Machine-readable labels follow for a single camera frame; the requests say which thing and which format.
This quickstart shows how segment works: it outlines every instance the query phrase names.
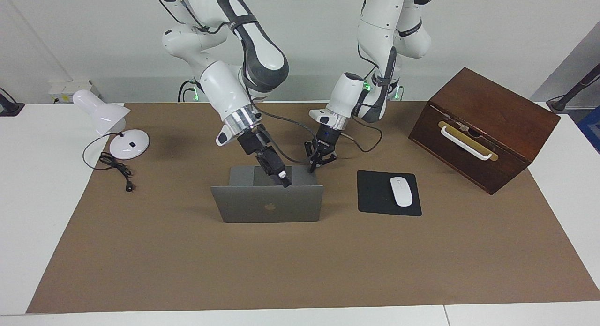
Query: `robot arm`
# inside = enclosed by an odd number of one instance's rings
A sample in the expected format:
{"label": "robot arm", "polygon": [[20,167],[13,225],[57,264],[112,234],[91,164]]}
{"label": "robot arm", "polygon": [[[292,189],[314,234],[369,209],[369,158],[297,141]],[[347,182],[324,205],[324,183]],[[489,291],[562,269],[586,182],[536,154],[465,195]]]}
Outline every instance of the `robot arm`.
{"label": "robot arm", "polygon": [[[170,4],[173,13],[182,16],[181,20],[186,20],[164,33],[163,46],[189,64],[196,84],[219,113],[223,128],[217,134],[217,145],[237,138],[248,155],[256,153],[259,164],[276,183],[291,185],[285,164],[268,145],[270,140],[261,123],[261,114],[249,99],[266,98],[287,78],[289,66],[285,55],[268,38],[243,0],[162,1]],[[227,35],[219,32],[225,25],[242,44],[242,66],[226,64],[204,52],[225,42]]]}
{"label": "robot arm", "polygon": [[420,18],[421,7],[430,1],[366,0],[358,25],[358,46],[375,69],[364,81],[356,74],[343,74],[326,108],[309,112],[321,124],[317,143],[305,143],[309,156],[317,151],[311,170],[336,159],[337,139],[351,116],[367,123],[383,117],[386,102],[398,88],[401,57],[419,59],[431,46],[431,37]]}

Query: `black mouse pad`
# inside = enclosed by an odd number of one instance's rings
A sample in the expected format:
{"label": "black mouse pad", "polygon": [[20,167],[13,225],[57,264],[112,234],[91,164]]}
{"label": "black mouse pad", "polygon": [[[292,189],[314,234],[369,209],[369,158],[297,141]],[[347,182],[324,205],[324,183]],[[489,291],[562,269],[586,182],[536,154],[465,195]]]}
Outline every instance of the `black mouse pad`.
{"label": "black mouse pad", "polygon": [[[404,177],[408,181],[413,197],[413,202],[410,206],[401,207],[396,204],[390,183],[392,177]],[[389,215],[422,215],[416,177],[413,174],[359,170],[356,173],[356,179],[358,181],[359,211]]]}

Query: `cable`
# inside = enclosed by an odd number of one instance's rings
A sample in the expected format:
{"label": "cable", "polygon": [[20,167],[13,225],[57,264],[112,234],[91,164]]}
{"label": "cable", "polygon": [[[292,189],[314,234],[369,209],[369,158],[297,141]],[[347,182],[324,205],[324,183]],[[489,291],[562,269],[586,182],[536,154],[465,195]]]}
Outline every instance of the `cable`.
{"label": "cable", "polygon": [[[169,8],[167,8],[167,6],[163,3],[163,0],[158,0],[158,2],[160,2],[160,4],[163,6],[163,8],[165,8],[165,10],[167,10],[167,12],[169,12],[169,15],[171,15],[171,17],[173,17],[173,19],[177,22],[180,23],[181,25],[186,25],[186,23],[180,21],[177,19],[177,17],[174,16],[174,14],[171,12],[171,10],[169,10]],[[194,21],[199,25],[199,27],[197,27],[198,30],[200,30],[201,32],[205,32],[208,34],[216,34],[219,31],[221,31],[221,28],[225,25],[227,25],[226,22],[221,23],[221,25],[219,25],[216,29],[216,31],[210,31],[208,26],[204,26],[202,25],[202,23],[200,23],[200,21],[198,21],[198,19],[195,17],[195,15],[191,12],[191,10],[189,10],[189,7],[187,6],[186,2],[181,1],[182,5],[184,6],[184,8],[186,8],[188,14],[194,19]]]}
{"label": "cable", "polygon": [[373,66],[375,66],[375,68],[379,68],[379,66],[376,63],[374,63],[373,61],[371,61],[371,60],[363,57],[362,54],[360,54],[360,44],[358,44],[358,42],[356,42],[356,50],[358,51],[358,56],[360,57],[360,59],[366,61],[367,63],[373,64]]}
{"label": "cable", "polygon": [[[246,86],[246,92],[248,93],[248,97],[249,97],[249,90],[248,90],[247,86]],[[300,127],[304,128],[304,129],[306,129],[313,136],[313,142],[317,142],[317,136],[315,135],[315,133],[313,132],[313,130],[309,129],[303,123],[300,123],[298,121],[294,121],[293,119],[288,119],[288,118],[285,118],[285,117],[281,117],[279,115],[275,115],[275,114],[271,114],[271,113],[265,112],[265,111],[261,110],[260,108],[258,108],[256,106],[256,104],[252,100],[252,98],[249,98],[249,99],[250,99],[250,103],[252,104],[252,106],[254,108],[256,108],[256,110],[259,111],[260,113],[263,113],[264,115],[267,115],[268,117],[272,117],[273,119],[279,119],[279,120],[282,120],[282,121],[287,121],[289,123],[292,123],[294,125],[297,125],[297,126],[300,126]],[[283,157],[285,157],[287,160],[290,160],[291,162],[301,163],[301,164],[307,164],[317,154],[317,149],[315,149],[315,151],[313,151],[313,153],[310,156],[308,156],[306,159],[302,159],[302,160],[292,159],[284,151],[282,151],[281,148],[279,148],[279,145],[277,144],[277,142],[272,138],[272,136],[268,132],[266,132],[266,130],[263,130],[260,127],[259,127],[259,130],[273,143],[273,145],[275,146],[275,149],[277,149],[277,151],[281,155],[283,155]]]}
{"label": "cable", "polygon": [[[244,40],[241,41],[242,42],[242,48],[244,48],[244,62],[242,63],[242,74],[244,75],[244,78],[246,78],[247,80],[249,80],[249,77],[247,76],[246,73],[246,44],[244,43]],[[255,101],[252,99],[252,95],[250,95],[250,89],[249,87],[244,84],[244,87],[246,87],[246,95],[248,96],[248,100],[250,101],[250,103],[252,104],[252,106],[254,108],[256,108],[257,111],[259,111],[260,113],[263,113],[264,115],[268,116],[268,117],[272,117],[273,119],[279,119],[282,121],[287,121],[289,123],[292,123],[296,126],[300,126],[304,129],[306,129],[306,131],[308,131],[312,136],[313,136],[313,142],[317,142],[317,136],[315,135],[315,133],[313,132],[313,130],[311,130],[308,126],[306,126],[303,123],[300,123],[298,121],[294,121],[293,119],[288,119],[286,117],[281,117],[279,115],[275,115],[269,112],[265,112],[263,110],[261,110],[261,108],[258,108],[255,104]],[[316,154],[317,154],[317,149],[315,149],[315,151],[313,151],[313,153],[311,154],[311,156],[308,156],[306,159],[304,160],[296,160],[296,159],[292,159],[291,157],[289,157],[284,151],[282,151],[279,148],[279,145],[277,145],[276,141],[273,140],[273,138],[270,136],[270,134],[268,134],[268,132],[261,130],[261,132],[263,134],[266,135],[266,137],[271,140],[271,142],[273,142],[273,145],[275,146],[275,149],[277,149],[277,151],[283,155],[283,157],[285,157],[286,159],[290,160],[291,162],[295,162],[295,163],[302,163],[302,164],[306,164],[308,163]]]}
{"label": "cable", "polygon": [[227,23],[226,23],[226,22],[223,22],[223,23],[221,23],[221,24],[220,24],[220,25],[217,27],[217,29],[216,29],[214,32],[211,32],[211,31],[209,31],[209,30],[208,30],[208,27],[206,27],[206,31],[204,31],[204,32],[206,32],[206,33],[208,33],[208,34],[217,34],[219,31],[221,31],[221,27],[223,27],[223,26],[225,26],[225,25],[227,25]]}
{"label": "cable", "polygon": [[365,76],[365,78],[363,78],[363,80],[367,80],[367,78],[369,77],[369,75],[371,75],[373,73],[373,71],[375,71],[375,68],[377,68],[377,65],[374,65],[373,68],[371,68],[371,70],[369,71],[369,73]]}
{"label": "cable", "polygon": [[6,94],[9,98],[11,98],[11,100],[13,100],[13,103],[16,104],[17,100],[15,100],[15,98],[13,98],[12,95],[10,95],[9,92],[6,92],[6,89],[3,89],[2,87],[0,87],[0,91],[2,91],[4,94]]}
{"label": "cable", "polygon": [[358,123],[358,125],[370,128],[370,129],[375,129],[379,132],[379,140],[377,140],[377,143],[375,143],[375,145],[373,145],[373,147],[369,148],[369,149],[363,149],[360,144],[358,143],[358,141],[356,141],[353,137],[349,136],[346,133],[342,133],[341,135],[344,136],[345,138],[348,138],[349,140],[351,140],[352,142],[354,142],[354,144],[358,147],[358,149],[360,149],[360,151],[362,151],[363,153],[370,153],[371,151],[373,151],[373,149],[377,148],[377,146],[379,145],[379,143],[381,142],[381,140],[383,139],[383,131],[377,127],[372,127],[369,125],[365,125],[364,123],[358,121],[358,119],[354,116],[352,116],[352,119],[354,121],[356,121],[356,123]]}
{"label": "cable", "polygon": [[111,169],[116,169],[118,170],[124,177],[125,177],[125,181],[126,181],[126,186],[125,186],[125,191],[126,192],[132,192],[133,188],[135,187],[133,185],[133,183],[131,183],[131,181],[129,181],[129,177],[131,177],[131,175],[133,175],[133,173],[131,172],[131,170],[129,170],[129,168],[127,168],[127,166],[125,166],[124,164],[120,163],[117,161],[116,157],[112,156],[111,153],[108,153],[107,151],[103,151],[102,153],[100,153],[100,157],[99,157],[99,161],[102,162],[103,164],[106,164],[108,167],[106,168],[96,168],[91,166],[86,160],[85,160],[85,152],[86,150],[88,150],[88,148],[90,148],[90,146],[92,144],[94,144],[94,142],[105,138],[106,136],[110,136],[110,135],[119,135],[122,136],[121,133],[108,133],[108,134],[104,134],[103,136],[100,136],[99,138],[93,140],[92,142],[90,142],[88,145],[86,145],[86,147],[83,149],[83,153],[81,153],[81,158],[83,159],[83,163],[86,164],[86,166],[92,168],[93,170],[111,170]]}
{"label": "cable", "polygon": [[189,91],[192,91],[195,93],[195,89],[186,89],[184,91],[183,98],[182,98],[183,102],[186,102],[186,92],[189,92]]}
{"label": "cable", "polygon": [[186,81],[184,81],[184,83],[182,83],[182,85],[180,86],[180,91],[179,91],[179,93],[177,94],[177,102],[181,102],[181,94],[182,94],[182,93],[183,93],[183,91],[184,91],[184,87],[185,87],[185,86],[186,86],[188,83],[193,83],[193,80],[186,80]]}
{"label": "cable", "polygon": [[360,9],[360,14],[365,10],[365,5],[367,5],[367,0],[362,1],[362,8]]}
{"label": "cable", "polygon": [[281,154],[283,155],[283,157],[285,157],[287,160],[290,160],[291,162],[294,163],[301,163],[301,164],[307,164],[310,159],[313,158],[313,156],[316,155],[317,150],[315,149],[315,151],[312,153],[311,156],[307,157],[306,159],[303,160],[295,160],[292,159],[291,157],[289,157],[284,151],[281,150],[281,148],[279,148],[279,145],[277,144],[277,142],[275,140],[273,140],[272,136],[269,134],[269,132],[267,132],[266,130],[264,130],[262,127],[258,127],[258,129],[261,131],[261,133],[264,134],[264,136],[266,136],[274,145],[275,149]]}
{"label": "cable", "polygon": [[169,12],[169,15],[171,15],[171,17],[173,17],[173,19],[180,23],[181,25],[186,25],[186,23],[182,23],[182,21],[178,20],[171,12],[171,10],[169,10],[169,8],[167,8],[167,6],[163,3],[163,0],[158,0],[158,2],[160,2],[160,4],[163,6],[163,8],[165,8],[165,10],[167,10],[167,12]]}

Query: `white mouse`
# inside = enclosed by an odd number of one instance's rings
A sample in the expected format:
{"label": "white mouse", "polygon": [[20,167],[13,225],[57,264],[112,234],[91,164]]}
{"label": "white mouse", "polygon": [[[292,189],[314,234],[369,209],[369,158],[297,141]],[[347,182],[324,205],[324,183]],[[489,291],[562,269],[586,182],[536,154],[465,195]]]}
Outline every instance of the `white mouse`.
{"label": "white mouse", "polygon": [[409,182],[404,177],[392,177],[390,178],[390,183],[392,184],[396,204],[401,207],[411,206],[412,192]]}

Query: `white handle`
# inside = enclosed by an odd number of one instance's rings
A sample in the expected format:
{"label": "white handle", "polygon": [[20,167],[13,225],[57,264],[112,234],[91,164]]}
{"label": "white handle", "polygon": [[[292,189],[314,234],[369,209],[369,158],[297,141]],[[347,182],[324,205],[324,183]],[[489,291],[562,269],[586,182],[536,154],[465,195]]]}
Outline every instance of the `white handle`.
{"label": "white handle", "polygon": [[442,127],[442,135],[454,142],[455,144],[457,144],[459,147],[465,149],[466,151],[468,151],[469,153],[471,153],[472,155],[474,155],[474,157],[477,157],[478,159],[482,160],[482,161],[487,161],[491,158],[492,154],[489,153],[488,156],[482,155],[482,153],[480,153],[479,151],[476,151],[475,149],[473,149],[471,146],[467,145],[466,143],[464,143],[463,141],[455,138],[454,136],[452,136],[452,134],[450,134],[449,132],[446,132],[446,127],[448,126],[443,126]]}

